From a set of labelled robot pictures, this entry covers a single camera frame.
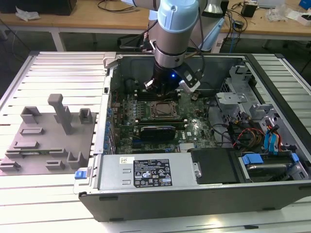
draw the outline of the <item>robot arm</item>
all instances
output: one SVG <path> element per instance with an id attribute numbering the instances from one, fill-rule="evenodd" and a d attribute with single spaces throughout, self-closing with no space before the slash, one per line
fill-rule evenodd
<path id="1" fill-rule="evenodd" d="M 182 86 L 193 92 L 199 85 L 203 71 L 193 72 L 184 63 L 192 31 L 199 20 L 199 12 L 206 19 L 222 18 L 221 0 L 122 0 L 128 4 L 157 10 L 155 27 L 154 74 L 145 83 L 147 90 L 166 95 Z"/>

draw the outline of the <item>gray 3d printed part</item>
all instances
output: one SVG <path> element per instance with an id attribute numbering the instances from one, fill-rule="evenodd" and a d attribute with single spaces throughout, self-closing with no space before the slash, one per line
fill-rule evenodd
<path id="1" fill-rule="evenodd" d="M 78 169 L 85 164 L 85 158 L 83 157 L 82 153 L 79 152 L 78 158 L 75 158 L 71 152 L 68 153 L 67 163 L 71 167 L 71 169 Z"/>
<path id="2" fill-rule="evenodd" d="M 34 142 L 15 142 L 13 146 L 15 149 L 37 149 L 39 147 L 39 143 Z"/>
<path id="3" fill-rule="evenodd" d="M 65 148 L 52 149 L 49 154 L 53 158 L 55 158 L 55 157 L 67 157 L 68 156 L 68 152 L 66 151 Z"/>
<path id="4" fill-rule="evenodd" d="M 29 109 L 33 110 L 36 108 L 28 107 L 26 113 L 29 113 L 27 112 L 30 111 Z M 89 121 L 92 123 L 82 124 L 80 119 L 81 114 L 70 114 L 66 110 L 65 112 L 72 126 L 70 135 L 65 134 L 62 125 L 55 121 L 54 113 L 41 114 L 33 110 L 33 115 L 29 114 L 32 116 L 32 123 L 27 124 L 25 121 L 22 122 L 2 162 L 16 162 L 20 168 L 0 169 L 0 176 L 68 174 L 74 173 L 79 167 L 87 166 L 96 114 L 89 113 L 88 110 L 83 111 L 86 118 L 92 116 L 92 120 Z M 62 161 L 59 166 L 55 166 L 53 163 L 47 164 L 47 161 L 54 161 L 55 158 L 57 158 L 57 161 Z"/>
<path id="5" fill-rule="evenodd" d="M 1 171 L 18 171 L 20 165 L 17 162 L 2 162 L 0 163 L 0 170 Z"/>
<path id="6" fill-rule="evenodd" d="M 92 124 L 93 123 L 92 113 L 89 108 L 81 108 L 79 112 L 79 118 L 80 118 L 81 124 Z"/>
<path id="7" fill-rule="evenodd" d="M 48 170 L 64 170 L 65 164 L 61 160 L 47 160 L 45 167 Z"/>
<path id="8" fill-rule="evenodd" d="M 31 128 L 31 129 L 21 129 L 19 132 L 21 135 L 26 136 L 26 135 L 36 135 L 36 134 L 43 134 L 44 130 L 42 127 L 40 128 Z"/>
<path id="9" fill-rule="evenodd" d="M 65 109 L 66 116 L 68 117 L 69 121 L 71 122 L 72 114 L 70 113 L 68 106 L 64 106 L 64 109 Z M 57 124 L 60 124 L 61 122 L 59 121 L 58 115 L 54 115 L 54 117 L 55 117 Z"/>
<path id="10" fill-rule="evenodd" d="M 55 109 L 58 120 L 62 124 L 65 133 L 71 134 L 72 127 L 70 124 L 70 118 L 68 117 L 68 113 L 66 113 L 65 111 L 62 101 L 63 101 L 62 94 L 50 94 L 48 99 L 48 103 Z"/>
<path id="11" fill-rule="evenodd" d="M 21 149 L 7 150 L 5 155 L 9 159 L 23 158 Z"/>
<path id="12" fill-rule="evenodd" d="M 24 107 L 20 116 L 26 124 L 36 124 L 35 117 L 40 116 L 40 112 L 37 107 Z"/>

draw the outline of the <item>sticker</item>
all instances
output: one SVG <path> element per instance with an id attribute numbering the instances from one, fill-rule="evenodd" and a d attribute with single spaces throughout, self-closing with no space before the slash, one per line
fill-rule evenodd
<path id="1" fill-rule="evenodd" d="M 172 186 L 168 159 L 134 160 L 134 186 L 136 188 Z"/>
<path id="2" fill-rule="evenodd" d="M 132 164 L 135 157 L 120 157 L 120 164 Z"/>

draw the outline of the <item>white paper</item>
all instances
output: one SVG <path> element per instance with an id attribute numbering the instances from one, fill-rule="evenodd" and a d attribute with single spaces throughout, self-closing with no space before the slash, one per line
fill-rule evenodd
<path id="1" fill-rule="evenodd" d="M 40 19 L 41 17 L 39 16 L 38 12 L 27 12 L 27 11 L 22 11 L 16 7 L 16 13 L 15 15 L 22 20 L 25 20 L 28 22 L 28 20 L 32 19 Z"/>
<path id="2" fill-rule="evenodd" d="M 293 20 L 297 20 L 299 16 L 303 15 L 304 13 L 302 12 L 298 12 L 298 11 L 293 11 L 291 10 L 287 15 L 286 17 L 287 18 L 290 18 L 290 19 L 293 19 Z"/>

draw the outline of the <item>barcode sticker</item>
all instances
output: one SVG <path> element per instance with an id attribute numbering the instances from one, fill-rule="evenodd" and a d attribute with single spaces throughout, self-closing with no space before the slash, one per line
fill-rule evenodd
<path id="1" fill-rule="evenodd" d="M 135 157 L 120 157 L 120 164 L 132 164 Z"/>

